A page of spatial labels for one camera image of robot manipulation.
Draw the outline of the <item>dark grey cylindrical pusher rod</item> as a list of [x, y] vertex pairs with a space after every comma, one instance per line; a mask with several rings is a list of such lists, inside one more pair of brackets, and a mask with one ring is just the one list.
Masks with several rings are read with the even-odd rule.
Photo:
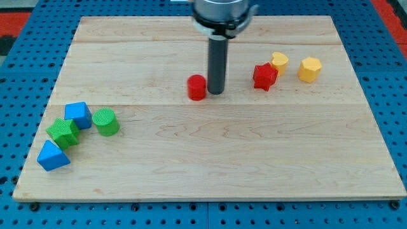
[[219, 95], [224, 92], [228, 40], [209, 39], [207, 90], [210, 94]]

